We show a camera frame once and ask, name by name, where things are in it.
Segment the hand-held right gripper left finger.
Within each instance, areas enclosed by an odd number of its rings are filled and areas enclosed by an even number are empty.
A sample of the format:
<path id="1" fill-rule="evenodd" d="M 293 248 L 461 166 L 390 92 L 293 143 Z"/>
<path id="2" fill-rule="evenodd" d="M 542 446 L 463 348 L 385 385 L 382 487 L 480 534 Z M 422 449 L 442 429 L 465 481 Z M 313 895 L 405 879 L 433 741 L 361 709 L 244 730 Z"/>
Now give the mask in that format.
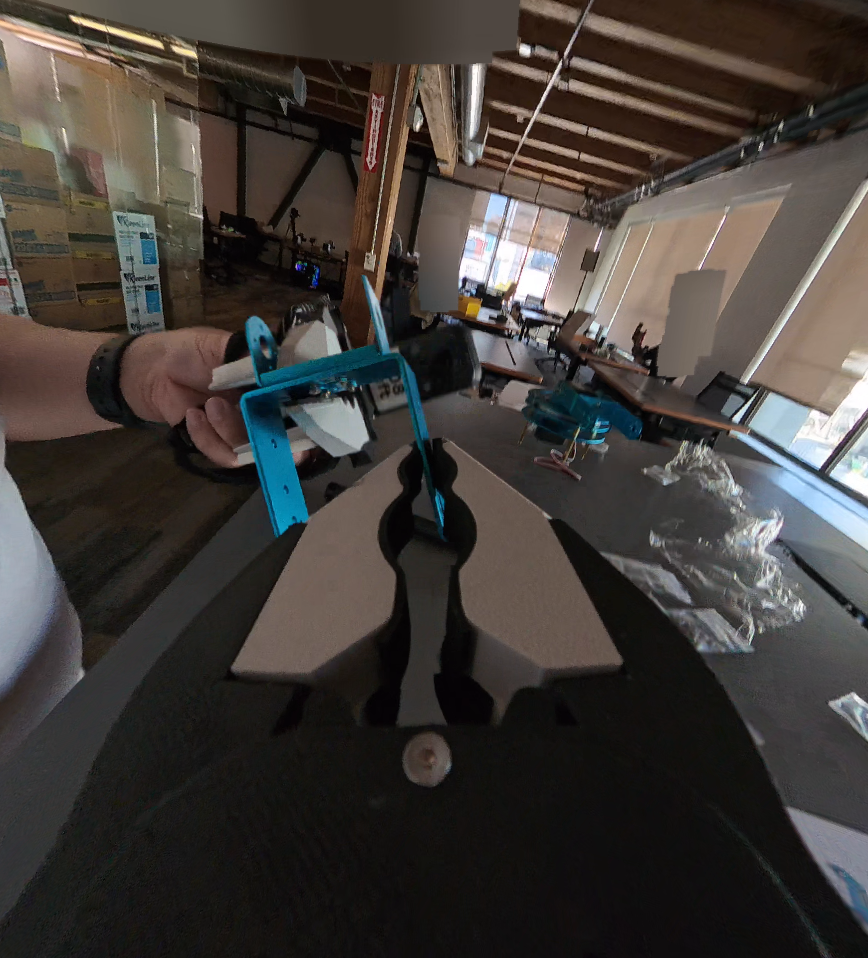
<path id="1" fill-rule="evenodd" d="M 411 651 L 401 555 L 415 532 L 421 456 L 396 449 L 304 525 L 232 663 L 232 677 L 398 712 Z"/>

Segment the black office chair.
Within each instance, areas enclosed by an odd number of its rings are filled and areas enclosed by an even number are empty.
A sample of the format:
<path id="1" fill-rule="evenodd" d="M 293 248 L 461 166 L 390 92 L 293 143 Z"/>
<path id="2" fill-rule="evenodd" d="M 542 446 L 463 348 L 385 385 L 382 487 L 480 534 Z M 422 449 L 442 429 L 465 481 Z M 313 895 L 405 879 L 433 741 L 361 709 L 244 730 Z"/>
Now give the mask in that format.
<path id="1" fill-rule="evenodd" d="M 755 399 L 759 390 L 756 384 L 741 382 L 738 377 L 719 371 L 700 390 L 695 400 L 706 410 L 732 420 Z"/>

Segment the crumpled clear plastic wrap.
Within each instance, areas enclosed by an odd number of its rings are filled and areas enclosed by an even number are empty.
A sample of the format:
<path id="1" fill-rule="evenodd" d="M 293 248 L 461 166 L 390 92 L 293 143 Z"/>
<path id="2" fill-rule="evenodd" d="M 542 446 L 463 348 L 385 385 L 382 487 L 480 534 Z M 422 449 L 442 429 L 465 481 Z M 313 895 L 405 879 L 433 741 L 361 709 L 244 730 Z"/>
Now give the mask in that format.
<path id="1" fill-rule="evenodd" d="M 802 588 L 775 550 L 783 514 L 759 505 L 723 456 L 683 442 L 642 474 L 678 498 L 649 531 L 646 592 L 698 652 L 752 653 L 763 634 L 806 618 Z"/>

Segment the blue metal bracket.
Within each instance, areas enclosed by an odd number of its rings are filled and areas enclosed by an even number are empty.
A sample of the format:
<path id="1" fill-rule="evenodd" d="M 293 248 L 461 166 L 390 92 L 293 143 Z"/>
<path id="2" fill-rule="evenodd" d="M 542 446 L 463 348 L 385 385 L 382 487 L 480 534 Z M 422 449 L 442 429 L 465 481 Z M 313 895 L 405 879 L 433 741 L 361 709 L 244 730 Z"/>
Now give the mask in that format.
<path id="1" fill-rule="evenodd" d="M 239 407 L 258 473 L 260 489 L 273 533 L 308 520 L 293 454 L 289 450 L 284 412 L 303 399 L 333 399 L 344 391 L 398 377 L 411 417 L 417 449 L 424 468 L 428 495 L 438 533 L 444 532 L 444 499 L 429 463 L 430 439 L 421 396 L 413 371 L 405 358 L 391 350 L 380 301 L 366 277 L 362 278 L 376 340 L 372 345 L 278 368 L 274 335 L 256 316 L 244 326 L 248 355 L 256 387 L 240 398 Z"/>

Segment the rows of brown-edged office desks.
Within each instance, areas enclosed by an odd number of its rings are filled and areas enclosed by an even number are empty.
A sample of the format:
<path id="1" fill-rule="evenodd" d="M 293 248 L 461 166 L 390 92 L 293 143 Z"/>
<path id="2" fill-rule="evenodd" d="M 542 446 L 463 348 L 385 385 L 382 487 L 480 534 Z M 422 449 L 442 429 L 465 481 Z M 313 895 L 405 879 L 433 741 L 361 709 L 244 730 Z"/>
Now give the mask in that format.
<path id="1" fill-rule="evenodd" d="M 539 359 L 522 342 L 508 336 L 508 332 L 512 331 L 508 322 L 499 324 L 483 321 L 457 311 L 439 314 L 438 317 L 442 320 L 452 319 L 454 325 L 463 325 L 472 333 L 483 373 L 536 387 L 542 385 Z M 582 346 L 586 339 L 574 333 L 568 323 L 560 326 L 559 332 L 564 330 L 567 331 L 567 337 L 560 340 L 560 351 L 569 359 L 569 372 L 574 374 L 581 366 L 589 368 L 611 396 L 619 398 L 622 405 L 639 416 L 647 441 L 658 442 L 658 428 L 662 420 L 686 425 L 692 431 L 706 430 L 713 437 L 725 432 L 749 433 L 748 426 L 734 422 L 725 413 L 703 405 L 697 398 L 662 383 L 659 378 L 650 377 L 644 370 L 612 360 L 596 359 L 584 353 Z"/>

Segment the wooden support post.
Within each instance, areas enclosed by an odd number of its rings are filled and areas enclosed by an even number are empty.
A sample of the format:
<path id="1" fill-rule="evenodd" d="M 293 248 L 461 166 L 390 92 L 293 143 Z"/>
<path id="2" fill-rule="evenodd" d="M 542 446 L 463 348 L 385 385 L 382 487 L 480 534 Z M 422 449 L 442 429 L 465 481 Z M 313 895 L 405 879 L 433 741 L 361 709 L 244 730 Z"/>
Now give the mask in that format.
<path id="1" fill-rule="evenodd" d="M 369 344 L 373 326 L 362 279 L 380 297 L 404 170 L 408 138 L 408 110 L 415 94 L 419 66 L 376 62 L 369 94 L 387 98 L 383 156 L 372 174 L 359 167 L 353 231 L 341 303 L 341 317 L 349 344 Z"/>

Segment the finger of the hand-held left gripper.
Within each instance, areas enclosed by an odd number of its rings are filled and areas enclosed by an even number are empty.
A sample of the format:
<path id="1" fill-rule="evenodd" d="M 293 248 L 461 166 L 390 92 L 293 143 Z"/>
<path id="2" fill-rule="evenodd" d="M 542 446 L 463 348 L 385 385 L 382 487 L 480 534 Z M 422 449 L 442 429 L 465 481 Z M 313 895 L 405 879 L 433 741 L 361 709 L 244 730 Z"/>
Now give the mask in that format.
<path id="1" fill-rule="evenodd" d="M 260 460 L 261 448 L 280 450 L 290 460 L 335 460 L 361 452 L 369 430 L 356 399 L 348 396 L 264 395 L 242 409 L 247 439 L 234 449 L 237 460 Z"/>
<path id="2" fill-rule="evenodd" d="M 294 325 L 281 341 L 258 318 L 229 338 L 223 362 L 211 374 L 209 391 L 244 392 L 263 384 L 265 376 L 289 366 L 341 353 L 341 341 L 330 320 Z"/>

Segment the person's left hand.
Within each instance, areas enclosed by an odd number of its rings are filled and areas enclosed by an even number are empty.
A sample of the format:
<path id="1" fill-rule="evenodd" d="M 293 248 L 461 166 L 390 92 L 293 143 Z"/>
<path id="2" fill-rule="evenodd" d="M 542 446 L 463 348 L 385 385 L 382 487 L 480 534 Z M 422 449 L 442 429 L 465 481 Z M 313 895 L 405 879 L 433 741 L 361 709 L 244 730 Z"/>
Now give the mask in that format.
<path id="1" fill-rule="evenodd" d="M 123 353 L 119 374 L 122 396 L 136 417 L 184 425 L 195 449 L 225 470 L 238 467 L 236 449 L 248 441 L 240 393 L 210 388 L 231 336 L 212 328 L 141 335 Z"/>

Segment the silver spiral air duct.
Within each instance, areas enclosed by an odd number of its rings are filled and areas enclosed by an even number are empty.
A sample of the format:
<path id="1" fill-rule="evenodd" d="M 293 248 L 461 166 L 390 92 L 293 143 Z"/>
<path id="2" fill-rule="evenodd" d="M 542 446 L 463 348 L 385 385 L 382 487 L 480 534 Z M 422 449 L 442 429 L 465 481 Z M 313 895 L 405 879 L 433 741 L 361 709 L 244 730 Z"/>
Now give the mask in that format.
<path id="1" fill-rule="evenodd" d="M 460 98 L 460 157 L 468 167 L 474 167 L 482 159 L 488 138 L 489 125 L 484 114 L 487 71 L 485 63 L 456 67 Z"/>
<path id="2" fill-rule="evenodd" d="M 278 100 L 303 107 L 307 78 L 302 69 L 282 54 L 266 54 L 229 46 L 196 42 L 199 73 L 228 88 L 250 91 L 256 99 Z"/>

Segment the dark grey desk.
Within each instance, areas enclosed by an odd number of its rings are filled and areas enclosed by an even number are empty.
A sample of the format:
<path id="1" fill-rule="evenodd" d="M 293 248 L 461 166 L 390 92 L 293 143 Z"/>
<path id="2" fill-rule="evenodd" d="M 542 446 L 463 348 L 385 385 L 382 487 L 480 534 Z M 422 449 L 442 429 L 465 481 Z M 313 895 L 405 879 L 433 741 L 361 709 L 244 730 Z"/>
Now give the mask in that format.
<path id="1" fill-rule="evenodd" d="M 693 485 L 662 487 L 642 468 L 666 460 L 669 449 L 610 438 L 608 453 L 587 456 L 582 482 L 532 466 L 537 445 L 515 443 L 514 413 L 461 397 L 428 404 L 428 424 L 470 456 L 565 521 L 598 551 L 656 559 L 650 529 L 667 517 L 708 519 Z M 234 577 L 273 543 L 259 494 L 246 499 L 216 534 L 202 537 L 189 561 L 173 558 L 160 581 L 136 567 L 149 601 L 129 602 L 129 585 L 100 579 L 89 594 L 97 607 L 131 616 L 119 639 L 88 673 L 86 684 L 0 771 L 0 921 L 33 876 L 68 815 L 88 767 L 134 688 L 170 641 Z M 804 619 L 764 632 L 750 654 L 715 654 L 708 665 L 741 717 L 762 736 L 762 756 L 798 828 L 825 845 L 837 831 L 853 837 L 845 864 L 868 864 L 868 744 L 838 718 L 829 700 L 856 692 L 868 701 L 868 629 L 850 616 L 796 563 Z"/>

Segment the black wrist band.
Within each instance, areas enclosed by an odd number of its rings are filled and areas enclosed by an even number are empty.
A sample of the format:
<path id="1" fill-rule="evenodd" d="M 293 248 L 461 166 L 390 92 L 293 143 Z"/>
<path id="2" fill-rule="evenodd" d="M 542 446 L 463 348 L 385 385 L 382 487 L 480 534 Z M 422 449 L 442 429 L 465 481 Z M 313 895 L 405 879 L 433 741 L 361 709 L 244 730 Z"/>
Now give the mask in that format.
<path id="1" fill-rule="evenodd" d="M 138 428 L 144 421 L 131 409 L 121 387 L 123 360 L 139 334 L 114 336 L 93 353 L 85 377 L 85 395 L 102 420 L 112 425 Z"/>

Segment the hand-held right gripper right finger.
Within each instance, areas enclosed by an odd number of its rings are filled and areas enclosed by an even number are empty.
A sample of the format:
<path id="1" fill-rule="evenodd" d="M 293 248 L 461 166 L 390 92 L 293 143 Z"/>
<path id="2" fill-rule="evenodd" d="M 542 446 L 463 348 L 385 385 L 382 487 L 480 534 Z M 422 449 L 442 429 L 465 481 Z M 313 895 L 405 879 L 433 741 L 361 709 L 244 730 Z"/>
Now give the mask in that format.
<path id="1" fill-rule="evenodd" d="M 455 553 L 441 644 L 447 719 L 501 719 L 524 689 L 622 672 L 546 512 L 449 440 L 441 496 Z"/>

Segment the stack of cardboard boxes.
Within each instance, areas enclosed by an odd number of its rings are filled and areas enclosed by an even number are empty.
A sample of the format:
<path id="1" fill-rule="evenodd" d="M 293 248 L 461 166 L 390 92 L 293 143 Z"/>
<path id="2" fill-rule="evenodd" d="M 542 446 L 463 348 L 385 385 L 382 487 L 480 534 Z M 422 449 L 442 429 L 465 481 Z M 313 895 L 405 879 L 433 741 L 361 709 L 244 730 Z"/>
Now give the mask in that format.
<path id="1" fill-rule="evenodd" d="M 188 39 L 0 2 L 0 308 L 79 330 L 202 322 L 199 66 Z"/>

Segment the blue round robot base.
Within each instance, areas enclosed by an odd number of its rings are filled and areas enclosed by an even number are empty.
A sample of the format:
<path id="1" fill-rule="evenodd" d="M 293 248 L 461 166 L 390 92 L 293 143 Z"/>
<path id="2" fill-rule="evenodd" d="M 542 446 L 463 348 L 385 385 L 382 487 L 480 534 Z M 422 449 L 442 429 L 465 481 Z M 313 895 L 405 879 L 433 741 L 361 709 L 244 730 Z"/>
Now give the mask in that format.
<path id="1" fill-rule="evenodd" d="M 537 435 L 555 437 L 570 448 L 603 446 L 611 430 L 628 440 L 643 438 L 642 420 L 619 401 L 566 380 L 553 389 L 530 390 L 520 413 Z"/>

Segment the red arrow sign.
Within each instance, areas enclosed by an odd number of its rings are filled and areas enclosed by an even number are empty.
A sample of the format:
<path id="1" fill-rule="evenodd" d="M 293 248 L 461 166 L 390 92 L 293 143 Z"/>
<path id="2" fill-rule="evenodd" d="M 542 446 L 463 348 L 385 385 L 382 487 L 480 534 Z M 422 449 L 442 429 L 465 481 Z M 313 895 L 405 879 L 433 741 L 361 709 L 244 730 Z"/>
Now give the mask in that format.
<path id="1" fill-rule="evenodd" d="M 365 174 L 374 173 L 383 156 L 383 134 L 387 114 L 387 98 L 371 92 L 367 104 L 365 137 L 362 148 L 362 170 Z"/>

